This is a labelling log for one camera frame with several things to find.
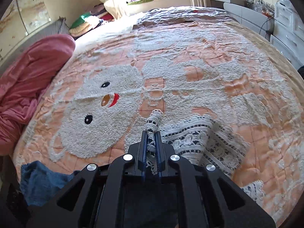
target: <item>metal screw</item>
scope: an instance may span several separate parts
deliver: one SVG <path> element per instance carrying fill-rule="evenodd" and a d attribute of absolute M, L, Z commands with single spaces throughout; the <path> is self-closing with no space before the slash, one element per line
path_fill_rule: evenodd
<path fill-rule="evenodd" d="M 130 160 L 132 160 L 132 158 L 133 158 L 133 156 L 130 155 L 130 154 L 125 154 L 125 155 L 123 156 L 123 159 L 124 159 L 125 161 L 130 161 Z"/>
<path fill-rule="evenodd" d="M 173 161 L 179 161 L 180 157 L 178 155 L 174 154 L 174 155 L 170 156 L 170 159 Z"/>
<path fill-rule="evenodd" d="M 97 168 L 96 164 L 89 164 L 87 166 L 87 170 L 89 170 L 89 171 L 96 170 L 96 168 Z"/>
<path fill-rule="evenodd" d="M 209 171 L 214 171 L 215 166 L 213 164 L 207 164 L 206 169 L 209 170 Z"/>

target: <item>pink blanket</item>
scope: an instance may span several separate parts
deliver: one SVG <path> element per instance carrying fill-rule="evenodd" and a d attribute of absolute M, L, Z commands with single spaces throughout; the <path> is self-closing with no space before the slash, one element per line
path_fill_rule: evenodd
<path fill-rule="evenodd" d="M 13 152 L 40 96 L 70 59 L 75 41 L 52 35 L 33 44 L 0 78 L 0 155 Z"/>

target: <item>bear eye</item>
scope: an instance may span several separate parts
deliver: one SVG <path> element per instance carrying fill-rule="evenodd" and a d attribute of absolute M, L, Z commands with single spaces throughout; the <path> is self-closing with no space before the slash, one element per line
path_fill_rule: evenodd
<path fill-rule="evenodd" d="M 92 115 L 86 115 L 85 117 L 85 124 L 90 124 L 93 121 L 93 116 Z"/>
<path fill-rule="evenodd" d="M 100 87 L 107 87 L 109 86 L 110 82 L 105 82 L 104 84 L 102 84 Z"/>

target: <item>bed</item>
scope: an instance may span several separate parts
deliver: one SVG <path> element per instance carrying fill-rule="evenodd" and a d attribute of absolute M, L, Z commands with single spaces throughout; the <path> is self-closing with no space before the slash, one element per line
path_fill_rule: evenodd
<path fill-rule="evenodd" d="M 120 22 L 119 33 L 76 41 L 15 148 L 19 179 L 36 160 L 66 174 L 111 163 L 140 141 L 154 109 L 164 124 L 209 114 L 248 144 L 232 179 L 256 189 L 252 198 L 279 227 L 303 193 L 304 80 L 221 9 L 154 9 L 136 19 L 133 30 Z"/>

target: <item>stack of clothes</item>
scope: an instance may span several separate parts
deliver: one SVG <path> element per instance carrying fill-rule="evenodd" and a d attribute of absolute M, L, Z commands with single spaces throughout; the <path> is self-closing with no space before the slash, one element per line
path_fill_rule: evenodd
<path fill-rule="evenodd" d="M 107 12 L 103 3 L 81 15 L 71 26 L 69 33 L 76 40 L 87 32 L 113 21 L 114 18 Z"/>

